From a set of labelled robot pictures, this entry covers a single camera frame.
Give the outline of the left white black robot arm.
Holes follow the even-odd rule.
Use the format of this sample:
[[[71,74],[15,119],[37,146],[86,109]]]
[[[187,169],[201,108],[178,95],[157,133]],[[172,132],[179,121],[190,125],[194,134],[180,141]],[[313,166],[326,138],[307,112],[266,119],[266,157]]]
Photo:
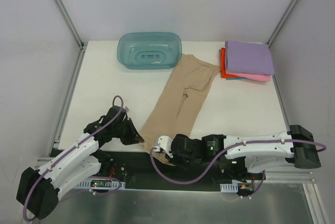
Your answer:
[[[113,139],[123,145],[143,143],[126,109],[113,106],[106,115],[88,124],[67,149],[38,169],[25,169],[16,199],[23,207],[26,221],[50,215],[62,197],[84,179],[108,177],[116,171],[102,146]]]

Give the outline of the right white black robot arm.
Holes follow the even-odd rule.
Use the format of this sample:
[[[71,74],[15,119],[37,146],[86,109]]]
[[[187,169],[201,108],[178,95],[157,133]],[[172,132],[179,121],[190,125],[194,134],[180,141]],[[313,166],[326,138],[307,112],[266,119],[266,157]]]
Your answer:
[[[289,163],[298,169],[321,167],[314,137],[300,125],[291,125],[289,131],[256,137],[212,134],[191,139],[182,134],[174,138],[161,136],[158,146],[172,164],[186,169],[217,160],[234,162],[242,158],[243,162],[236,165],[236,175],[244,180]]]

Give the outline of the beige t shirt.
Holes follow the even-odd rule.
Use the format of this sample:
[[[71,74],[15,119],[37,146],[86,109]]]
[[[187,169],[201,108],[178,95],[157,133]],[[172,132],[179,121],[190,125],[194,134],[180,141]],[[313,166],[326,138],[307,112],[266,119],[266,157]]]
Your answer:
[[[183,54],[173,69],[154,110],[140,130],[142,147],[147,153],[158,137],[174,138],[178,133],[190,136],[197,116],[207,98],[217,65]]]

